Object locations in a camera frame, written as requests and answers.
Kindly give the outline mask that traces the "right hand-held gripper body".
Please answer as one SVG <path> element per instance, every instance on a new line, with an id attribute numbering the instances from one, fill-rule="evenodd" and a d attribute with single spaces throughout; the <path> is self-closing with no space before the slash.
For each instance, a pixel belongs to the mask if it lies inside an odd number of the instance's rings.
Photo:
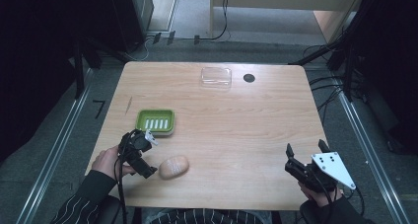
<path id="1" fill-rule="evenodd" d="M 286 162 L 285 171 L 315 192 L 333 191 L 338 184 L 351 190 L 357 188 L 337 152 L 313 154 L 310 164 L 303 164 L 294 156 Z"/>

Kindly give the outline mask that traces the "tan bread roll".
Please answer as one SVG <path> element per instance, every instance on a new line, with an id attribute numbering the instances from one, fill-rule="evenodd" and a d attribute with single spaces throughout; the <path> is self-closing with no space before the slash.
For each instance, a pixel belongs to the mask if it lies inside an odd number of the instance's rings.
<path id="1" fill-rule="evenodd" d="M 189 169 L 189 162 L 185 156 L 170 157 L 159 168 L 163 180 L 171 180 L 184 175 Z"/>

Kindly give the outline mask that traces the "black metal stand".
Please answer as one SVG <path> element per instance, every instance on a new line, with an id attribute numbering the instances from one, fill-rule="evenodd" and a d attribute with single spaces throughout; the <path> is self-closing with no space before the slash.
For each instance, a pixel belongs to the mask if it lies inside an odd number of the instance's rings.
<path id="1" fill-rule="evenodd" d="M 85 90 L 83 61 L 86 60 L 90 68 L 100 68 L 102 65 L 97 48 L 97 43 L 91 37 L 76 38 L 73 41 L 76 99 L 79 99 Z"/>
<path id="2" fill-rule="evenodd" d="M 358 63 L 358 56 L 349 37 L 340 37 L 332 43 L 321 45 L 318 50 L 308 56 L 304 56 L 302 59 L 290 62 L 290 65 L 303 66 L 329 52 L 331 56 L 326 62 L 326 67 L 330 71 L 337 71 L 341 66 L 344 67 L 342 91 L 346 99 L 352 102 L 352 76 L 355 66 Z"/>

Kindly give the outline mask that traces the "person's right hand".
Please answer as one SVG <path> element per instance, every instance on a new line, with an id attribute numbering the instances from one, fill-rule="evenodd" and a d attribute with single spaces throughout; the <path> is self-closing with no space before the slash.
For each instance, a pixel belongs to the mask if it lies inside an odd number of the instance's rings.
<path id="1" fill-rule="evenodd" d="M 336 188 L 335 190 L 325 194 L 324 192 L 315 192 L 307 188 L 304 184 L 298 183 L 301 192 L 309 199 L 313 200 L 318 207 L 324 207 L 331 202 L 334 202 L 342 197 L 341 191 Z"/>

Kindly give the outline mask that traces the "person's left hand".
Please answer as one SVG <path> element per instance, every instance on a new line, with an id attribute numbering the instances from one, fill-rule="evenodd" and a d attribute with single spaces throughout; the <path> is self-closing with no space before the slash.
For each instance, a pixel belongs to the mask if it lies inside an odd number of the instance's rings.
<path id="1" fill-rule="evenodd" d="M 113 146 L 100 152 L 93 162 L 92 169 L 101 172 L 115 181 L 128 175 L 135 174 L 131 166 L 124 165 L 118 158 L 118 146 Z"/>

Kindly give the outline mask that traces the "dark cabinet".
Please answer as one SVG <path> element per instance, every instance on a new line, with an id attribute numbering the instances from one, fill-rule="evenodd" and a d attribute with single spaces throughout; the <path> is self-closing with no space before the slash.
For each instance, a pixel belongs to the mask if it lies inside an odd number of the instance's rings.
<path id="1" fill-rule="evenodd" d="M 118 48 L 133 51 L 145 42 L 154 12 L 153 0 L 112 0 L 117 19 Z"/>

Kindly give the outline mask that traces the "metal floor rail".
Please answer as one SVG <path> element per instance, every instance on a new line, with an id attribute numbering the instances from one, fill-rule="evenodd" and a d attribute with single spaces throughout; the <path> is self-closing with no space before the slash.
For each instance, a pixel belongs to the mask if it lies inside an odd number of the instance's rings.
<path id="1" fill-rule="evenodd" d="M 60 128 L 35 184 L 33 185 L 25 205 L 21 210 L 16 224 L 31 224 L 34 220 L 38 207 L 62 157 L 68 139 L 87 100 L 94 77 L 95 71 L 93 69 L 88 69 L 84 77 L 85 89 L 82 91 L 79 98 L 72 104 L 70 112 L 67 114 L 64 123 Z"/>
<path id="2" fill-rule="evenodd" d="M 394 224 L 412 224 L 397 191 L 383 167 L 374 144 L 358 116 L 355 105 L 344 94 L 339 95 L 338 98 L 356 134 Z"/>

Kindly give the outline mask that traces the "clear plastic container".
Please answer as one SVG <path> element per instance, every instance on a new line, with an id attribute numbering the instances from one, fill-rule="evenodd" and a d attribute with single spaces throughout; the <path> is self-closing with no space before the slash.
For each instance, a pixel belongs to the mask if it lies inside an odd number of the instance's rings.
<path id="1" fill-rule="evenodd" d="M 204 67 L 200 83 L 205 87 L 229 88 L 232 85 L 232 70 L 220 67 Z"/>

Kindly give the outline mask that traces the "person's striped dark clothing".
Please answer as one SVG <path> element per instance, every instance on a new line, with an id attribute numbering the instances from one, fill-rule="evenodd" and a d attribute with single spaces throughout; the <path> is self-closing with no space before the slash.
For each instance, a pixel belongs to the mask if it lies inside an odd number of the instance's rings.
<path id="1" fill-rule="evenodd" d="M 254 210 L 164 208 L 146 216 L 143 224 L 272 224 L 272 214 Z"/>

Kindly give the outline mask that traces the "green soap dish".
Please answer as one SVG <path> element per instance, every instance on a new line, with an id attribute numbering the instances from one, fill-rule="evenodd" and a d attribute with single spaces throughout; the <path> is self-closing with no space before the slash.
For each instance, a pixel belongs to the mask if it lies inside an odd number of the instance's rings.
<path id="1" fill-rule="evenodd" d="M 174 132 L 174 112 L 171 110 L 142 110 L 137 114 L 135 128 L 150 130 L 153 135 L 169 136 Z"/>

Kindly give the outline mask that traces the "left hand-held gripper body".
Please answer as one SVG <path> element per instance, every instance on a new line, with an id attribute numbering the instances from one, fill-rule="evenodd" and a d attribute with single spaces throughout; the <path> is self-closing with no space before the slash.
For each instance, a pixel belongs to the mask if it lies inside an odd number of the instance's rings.
<path id="1" fill-rule="evenodd" d="M 125 162 L 139 161 L 142 154 L 158 145 L 150 130 L 133 129 L 122 136 L 118 144 L 118 154 Z"/>

